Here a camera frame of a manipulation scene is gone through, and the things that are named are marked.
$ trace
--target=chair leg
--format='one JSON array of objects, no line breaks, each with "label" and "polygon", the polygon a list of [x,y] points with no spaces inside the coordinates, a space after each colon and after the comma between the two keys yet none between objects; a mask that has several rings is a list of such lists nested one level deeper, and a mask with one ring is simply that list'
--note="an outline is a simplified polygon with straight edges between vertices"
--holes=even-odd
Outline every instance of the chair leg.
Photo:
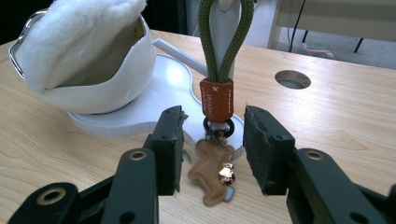
[{"label": "chair leg", "polygon": [[361,38],[361,39],[359,40],[358,45],[356,46],[355,50],[353,50],[354,53],[358,52],[359,48],[361,47],[361,42],[362,42],[362,41],[363,41],[363,38]]},{"label": "chair leg", "polygon": [[307,35],[308,35],[308,31],[305,31],[305,34],[304,34],[304,37],[303,37],[303,43],[305,43],[305,39],[306,39]]}]

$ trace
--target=black ring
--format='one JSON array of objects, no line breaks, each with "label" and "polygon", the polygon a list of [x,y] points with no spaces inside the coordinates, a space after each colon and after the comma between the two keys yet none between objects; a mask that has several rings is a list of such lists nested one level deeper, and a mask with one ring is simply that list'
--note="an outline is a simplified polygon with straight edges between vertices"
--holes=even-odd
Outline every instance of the black ring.
[{"label": "black ring", "polygon": [[[209,128],[209,119],[207,117],[205,117],[204,119],[204,128],[206,133],[213,133],[210,128]],[[235,131],[235,125],[233,124],[233,121],[231,119],[226,119],[225,123],[228,124],[228,126],[230,127],[230,129],[227,132],[224,132],[224,137],[228,138],[233,134],[233,131]]]}]

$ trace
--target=green braided cord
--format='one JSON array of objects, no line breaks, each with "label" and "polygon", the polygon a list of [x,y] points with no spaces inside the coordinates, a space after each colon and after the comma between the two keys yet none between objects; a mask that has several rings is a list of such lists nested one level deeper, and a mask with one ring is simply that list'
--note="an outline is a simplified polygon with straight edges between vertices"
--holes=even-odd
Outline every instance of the green braided cord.
[{"label": "green braided cord", "polygon": [[213,2],[214,0],[201,1],[198,13],[198,26],[204,49],[209,81],[225,83],[228,80],[228,74],[230,73],[231,66],[233,65],[233,60],[248,34],[248,29],[250,28],[250,24],[253,20],[254,6],[252,0],[241,0],[241,19],[236,28],[235,35],[231,40],[230,46],[224,54],[224,59],[221,62],[220,70],[218,72],[215,49],[213,47],[209,25],[210,8],[212,8]]}]

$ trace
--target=brown leather charm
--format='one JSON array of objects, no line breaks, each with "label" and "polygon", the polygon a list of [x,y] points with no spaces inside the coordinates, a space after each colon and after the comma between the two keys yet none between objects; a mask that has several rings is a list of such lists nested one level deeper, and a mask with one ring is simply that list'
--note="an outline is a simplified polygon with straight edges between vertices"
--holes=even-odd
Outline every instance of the brown leather charm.
[{"label": "brown leather charm", "polygon": [[210,122],[224,123],[233,116],[233,81],[210,82],[205,78],[200,83],[202,110]]},{"label": "brown leather charm", "polygon": [[190,169],[189,179],[197,180],[204,187],[206,206],[222,202],[226,199],[227,187],[220,183],[219,172],[233,154],[233,147],[213,139],[202,139],[197,142],[196,149],[203,157]]}]

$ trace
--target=white plush cover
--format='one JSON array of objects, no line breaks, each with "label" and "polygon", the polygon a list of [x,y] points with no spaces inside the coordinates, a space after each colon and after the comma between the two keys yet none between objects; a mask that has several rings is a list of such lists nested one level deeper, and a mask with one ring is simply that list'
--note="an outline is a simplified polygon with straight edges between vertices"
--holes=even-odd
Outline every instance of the white plush cover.
[{"label": "white plush cover", "polygon": [[145,6],[146,0],[53,2],[16,52],[27,87],[43,93],[89,68]]}]

